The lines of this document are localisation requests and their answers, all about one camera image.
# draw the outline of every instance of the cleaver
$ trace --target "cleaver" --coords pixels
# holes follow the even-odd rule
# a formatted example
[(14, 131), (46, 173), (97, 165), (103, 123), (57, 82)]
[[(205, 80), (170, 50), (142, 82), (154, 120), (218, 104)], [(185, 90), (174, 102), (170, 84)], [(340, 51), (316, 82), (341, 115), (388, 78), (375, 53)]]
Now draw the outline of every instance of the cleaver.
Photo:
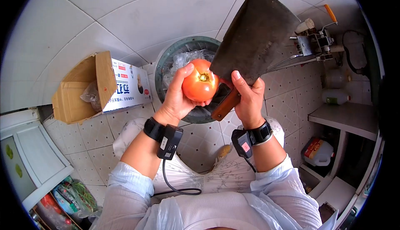
[[(299, 24), (300, 20), (278, 0), (245, 0), (218, 47), (210, 70), (227, 81), (232, 81), (232, 71), (238, 70), (252, 86), (267, 72)], [(211, 117), (221, 121), (239, 102), (240, 94), (233, 88)]]

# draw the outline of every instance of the hand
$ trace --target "hand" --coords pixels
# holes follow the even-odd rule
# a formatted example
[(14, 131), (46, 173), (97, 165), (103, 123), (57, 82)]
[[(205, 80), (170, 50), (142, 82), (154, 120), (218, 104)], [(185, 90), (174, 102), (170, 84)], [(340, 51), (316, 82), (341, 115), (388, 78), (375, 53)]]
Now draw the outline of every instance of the hand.
[(236, 105), (235, 112), (242, 121), (244, 129), (254, 129), (262, 126), (265, 119), (261, 116), (264, 101), (265, 84), (258, 78), (250, 88), (239, 71), (232, 72), (232, 82), (241, 95), (240, 103)]
[(182, 91), (182, 83), (185, 77), (193, 72), (194, 66), (189, 63), (181, 67), (175, 73), (175, 76), (168, 87), (165, 101), (161, 108), (154, 114), (153, 118), (160, 124), (177, 126), (179, 121), (185, 117), (194, 107), (210, 104), (211, 99), (205, 102), (194, 102), (188, 99)]

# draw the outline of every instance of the cardboard box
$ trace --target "cardboard box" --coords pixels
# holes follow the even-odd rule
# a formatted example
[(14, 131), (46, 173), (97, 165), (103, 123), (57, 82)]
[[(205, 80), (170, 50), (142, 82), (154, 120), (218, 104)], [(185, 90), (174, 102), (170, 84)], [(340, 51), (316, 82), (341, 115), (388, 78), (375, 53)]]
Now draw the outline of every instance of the cardboard box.
[[(97, 80), (102, 112), (80, 96)], [(54, 118), (67, 124), (82, 123), (104, 112), (152, 102), (147, 72), (111, 58), (110, 51), (93, 54), (78, 63), (62, 80), (52, 97)]]

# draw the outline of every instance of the wrist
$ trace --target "wrist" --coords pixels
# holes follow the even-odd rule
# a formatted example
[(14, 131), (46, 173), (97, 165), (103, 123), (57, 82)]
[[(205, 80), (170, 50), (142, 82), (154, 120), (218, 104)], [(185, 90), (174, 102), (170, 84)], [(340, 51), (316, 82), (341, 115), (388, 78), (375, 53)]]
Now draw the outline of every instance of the wrist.
[(171, 116), (162, 107), (153, 115), (153, 118), (156, 120), (156, 122), (164, 126), (166, 126), (167, 124), (177, 126), (179, 123), (178, 118)]
[(257, 119), (251, 120), (249, 123), (243, 123), (245, 130), (255, 129), (261, 127), (265, 123), (265, 119), (259, 116)]

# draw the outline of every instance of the red tomato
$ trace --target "red tomato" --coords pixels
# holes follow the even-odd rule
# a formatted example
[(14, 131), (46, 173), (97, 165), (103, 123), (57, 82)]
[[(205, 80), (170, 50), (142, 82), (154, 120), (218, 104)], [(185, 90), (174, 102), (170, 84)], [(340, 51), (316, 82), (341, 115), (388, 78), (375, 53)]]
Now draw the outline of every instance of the red tomato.
[(192, 101), (205, 102), (218, 89), (219, 77), (210, 70), (211, 62), (203, 59), (191, 61), (193, 72), (183, 80), (182, 91)]

